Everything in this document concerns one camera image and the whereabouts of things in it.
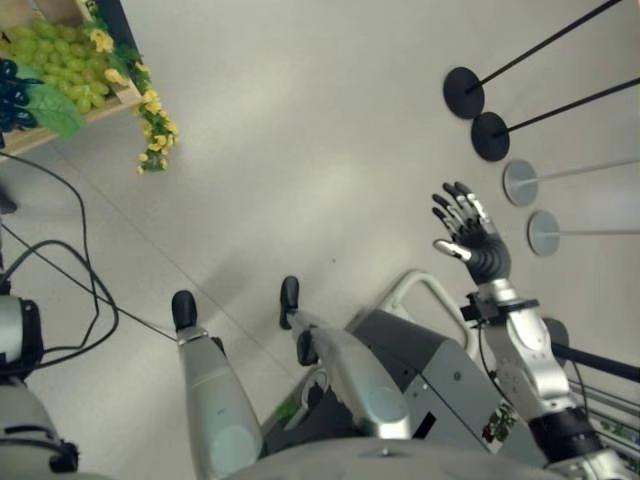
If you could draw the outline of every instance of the black joint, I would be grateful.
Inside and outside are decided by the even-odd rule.
[[[529,422],[538,447],[550,463],[581,457],[604,448],[580,408],[568,408]]]
[[[300,365],[308,367],[318,363],[318,354],[313,349],[311,330],[305,330],[300,334],[298,341],[296,342],[296,347],[298,350],[298,362]]]
[[[198,320],[196,300],[191,292],[181,290],[173,296],[171,300],[171,312],[173,313],[173,324],[176,332],[183,328],[194,327]]]
[[[280,328],[283,330],[291,330],[287,315],[298,311],[299,296],[300,282],[290,275],[282,281],[282,287],[280,287]]]

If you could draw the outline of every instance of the black rod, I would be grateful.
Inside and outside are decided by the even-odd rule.
[[[520,63],[522,60],[524,60],[527,57],[530,57],[531,55],[533,55],[534,53],[536,53],[539,50],[542,50],[544,47],[546,47],[547,45],[549,45],[550,43],[553,43],[554,41],[556,41],[557,39],[559,39],[560,37],[566,35],[567,33],[569,33],[571,30],[578,28],[580,25],[582,25],[585,22],[588,22],[589,20],[591,20],[593,17],[600,15],[602,12],[604,12],[605,10],[613,7],[616,3],[620,3],[622,0],[609,0],[607,2],[604,2],[602,5],[600,5],[599,7],[594,8],[593,10],[591,10],[589,13],[587,13],[586,15],[583,15],[582,17],[578,18],[577,20],[575,20],[574,22],[570,23],[569,25],[567,25],[566,27],[564,27],[562,30],[554,33],[553,35],[551,35],[549,38],[547,38],[546,40],[543,40],[542,42],[540,42],[538,45],[536,45],[535,47],[531,48],[530,50],[527,50],[526,52],[524,52],[522,55],[520,55],[518,58],[515,58],[513,60],[511,60],[509,63],[507,63],[504,67],[499,68],[498,70],[496,70],[495,72],[493,72],[491,75],[489,75],[488,77],[483,78],[482,80],[480,80],[478,83],[476,83],[475,85],[472,85],[471,87],[469,87],[465,93],[471,93],[472,91],[474,91],[476,88],[484,85],[485,83],[489,83],[491,80],[493,80],[494,78],[496,78],[498,75],[503,74],[504,72],[506,72],[507,70],[509,70],[511,67],[517,65],[518,63]]]
[[[625,88],[633,87],[634,85],[640,85],[640,77],[634,78],[633,80],[629,80],[628,82],[621,83],[620,85],[616,85],[611,88],[607,88],[606,90],[602,90],[601,92],[594,93],[593,95],[589,95],[588,97],[581,98],[580,100],[576,100],[575,102],[568,103],[562,107],[558,107],[555,110],[551,110],[550,112],[543,113],[542,115],[538,115],[537,117],[533,117],[529,120],[526,120],[522,123],[518,123],[513,127],[509,127],[506,130],[496,133],[494,137],[500,137],[506,133],[513,132],[518,130],[519,128],[526,127],[531,125],[532,123],[539,122],[540,120],[544,120],[549,117],[553,117],[554,115],[558,115],[559,113],[566,112],[567,110],[571,110],[572,108],[579,107],[580,105],[584,105],[585,103],[593,102],[602,97],[606,97],[607,95],[611,95],[612,93],[619,92],[620,90],[624,90]]]
[[[595,368],[601,372],[640,383],[640,368],[638,367],[616,362],[615,360],[593,355],[592,353],[576,350],[575,348],[567,347],[555,342],[551,343],[551,351],[556,357],[566,358],[567,360],[580,363],[586,367]]]

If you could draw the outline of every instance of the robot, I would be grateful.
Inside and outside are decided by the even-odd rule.
[[[603,446],[570,396],[551,351],[538,302],[509,281],[509,251],[477,196],[445,184],[452,200],[434,195],[433,209],[450,234],[434,247],[464,262],[478,290],[465,317],[475,318],[497,358],[497,378],[529,426],[548,463],[544,469],[485,453],[412,439],[409,409],[392,377],[361,341],[299,308],[299,283],[281,288],[280,326],[290,330],[302,365],[319,364],[328,387],[349,410],[357,436],[306,443],[268,455],[250,400],[228,362],[221,339],[197,325],[189,292],[172,301],[184,368],[193,462],[199,480],[214,478],[630,479]],[[43,345],[34,302],[0,285],[0,477],[8,480],[104,479],[78,473],[76,447],[56,432],[25,379]]]

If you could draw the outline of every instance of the green leaf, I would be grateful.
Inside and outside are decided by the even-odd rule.
[[[74,103],[51,85],[36,85],[29,88],[29,110],[38,123],[63,138],[71,137],[85,123]]]

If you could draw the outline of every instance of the black disc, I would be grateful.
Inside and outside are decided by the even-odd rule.
[[[468,68],[456,67],[449,72],[442,92],[444,101],[455,116],[471,120],[482,113],[484,89],[479,83],[480,79]]]
[[[489,162],[497,162],[509,152],[509,133],[500,115],[485,112],[473,119],[471,143],[476,153]]]

